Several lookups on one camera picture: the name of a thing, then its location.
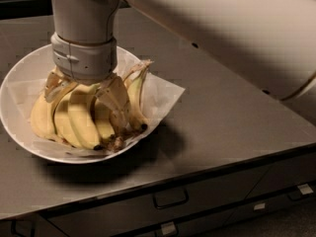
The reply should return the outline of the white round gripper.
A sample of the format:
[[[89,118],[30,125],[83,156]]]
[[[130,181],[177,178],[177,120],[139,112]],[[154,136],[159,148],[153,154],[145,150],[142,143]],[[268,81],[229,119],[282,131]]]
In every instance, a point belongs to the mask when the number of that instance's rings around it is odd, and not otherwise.
[[[51,47],[57,67],[49,72],[45,81],[44,98],[48,103],[66,95],[74,87],[73,81],[92,85],[105,80],[97,89],[96,98],[115,113],[127,110],[128,94],[122,79],[115,75],[106,80],[118,65],[115,39],[102,44],[82,45],[54,34]]]

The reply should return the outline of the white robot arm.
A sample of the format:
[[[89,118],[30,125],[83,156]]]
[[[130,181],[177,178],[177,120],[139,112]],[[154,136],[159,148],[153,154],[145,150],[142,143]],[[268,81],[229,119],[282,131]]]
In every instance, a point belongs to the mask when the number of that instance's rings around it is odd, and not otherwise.
[[[316,114],[316,0],[51,0],[53,59],[86,84],[117,65],[126,3],[305,118]]]

